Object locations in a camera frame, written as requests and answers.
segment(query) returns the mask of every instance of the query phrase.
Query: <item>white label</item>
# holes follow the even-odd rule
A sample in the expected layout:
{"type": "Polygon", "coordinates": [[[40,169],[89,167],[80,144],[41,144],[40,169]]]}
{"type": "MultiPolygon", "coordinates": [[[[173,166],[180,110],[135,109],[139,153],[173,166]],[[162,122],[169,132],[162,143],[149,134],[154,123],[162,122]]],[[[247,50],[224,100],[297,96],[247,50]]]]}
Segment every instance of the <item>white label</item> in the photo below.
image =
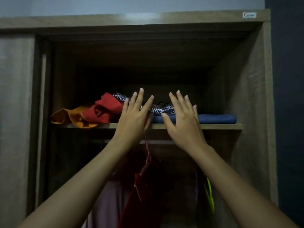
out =
{"type": "Polygon", "coordinates": [[[243,12],[243,18],[256,18],[256,13],[243,12]]]}

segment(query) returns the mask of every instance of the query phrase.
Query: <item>wall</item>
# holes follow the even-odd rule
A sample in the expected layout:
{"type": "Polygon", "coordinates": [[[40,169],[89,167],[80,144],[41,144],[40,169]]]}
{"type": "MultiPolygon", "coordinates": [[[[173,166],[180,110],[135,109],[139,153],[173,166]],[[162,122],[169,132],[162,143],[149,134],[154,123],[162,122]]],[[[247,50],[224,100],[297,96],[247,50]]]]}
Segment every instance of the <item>wall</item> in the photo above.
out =
{"type": "Polygon", "coordinates": [[[0,0],[0,17],[264,9],[264,0],[0,0]]]}
{"type": "Polygon", "coordinates": [[[265,0],[272,63],[279,207],[304,227],[304,0],[265,0]]]}

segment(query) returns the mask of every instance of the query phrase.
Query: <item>paisley pattern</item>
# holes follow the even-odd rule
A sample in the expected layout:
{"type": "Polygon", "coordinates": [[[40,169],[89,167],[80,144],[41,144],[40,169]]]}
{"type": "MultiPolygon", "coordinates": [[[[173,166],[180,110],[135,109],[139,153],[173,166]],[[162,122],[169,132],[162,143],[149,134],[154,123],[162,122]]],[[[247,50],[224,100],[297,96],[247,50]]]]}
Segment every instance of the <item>paisley pattern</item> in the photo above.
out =
{"type": "MultiPolygon", "coordinates": [[[[120,102],[124,102],[126,99],[131,100],[127,96],[124,96],[120,93],[115,93],[113,96],[119,100],[120,102]]],[[[175,115],[175,110],[172,104],[165,105],[162,108],[151,108],[149,109],[149,112],[153,113],[154,115],[161,115],[162,113],[168,114],[168,115],[175,115]]]]}

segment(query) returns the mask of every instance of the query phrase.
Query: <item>person's left hand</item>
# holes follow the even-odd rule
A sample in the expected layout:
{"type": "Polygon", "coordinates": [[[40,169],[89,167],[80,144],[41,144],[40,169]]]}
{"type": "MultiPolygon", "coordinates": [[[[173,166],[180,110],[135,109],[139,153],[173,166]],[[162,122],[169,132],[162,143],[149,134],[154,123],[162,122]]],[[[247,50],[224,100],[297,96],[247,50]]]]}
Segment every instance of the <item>person's left hand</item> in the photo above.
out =
{"type": "Polygon", "coordinates": [[[144,137],[151,123],[151,117],[147,115],[153,99],[154,96],[152,95],[141,110],[143,88],[140,88],[139,94],[134,92],[130,103],[126,99],[112,140],[121,142],[127,148],[137,144],[144,137]]]}

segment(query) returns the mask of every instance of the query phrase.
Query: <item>wooden wardrobe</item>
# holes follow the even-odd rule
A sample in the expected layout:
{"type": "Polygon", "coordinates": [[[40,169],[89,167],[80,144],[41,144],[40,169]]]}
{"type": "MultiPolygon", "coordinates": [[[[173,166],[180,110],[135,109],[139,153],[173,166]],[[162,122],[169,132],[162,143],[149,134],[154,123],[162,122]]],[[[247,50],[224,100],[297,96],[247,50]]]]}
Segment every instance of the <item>wooden wardrobe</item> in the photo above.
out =
{"type": "MultiPolygon", "coordinates": [[[[104,92],[169,101],[188,94],[216,151],[278,204],[269,10],[0,19],[0,227],[15,228],[99,152],[116,124],[82,130],[50,115],[104,92]]],[[[156,124],[150,139],[169,140],[156,124]]],[[[161,227],[199,227],[196,165],[175,145],[151,145],[174,183],[161,227]]],[[[144,147],[138,146],[139,152],[144,147]]],[[[237,227],[214,192],[214,227],[237,227]]]]}

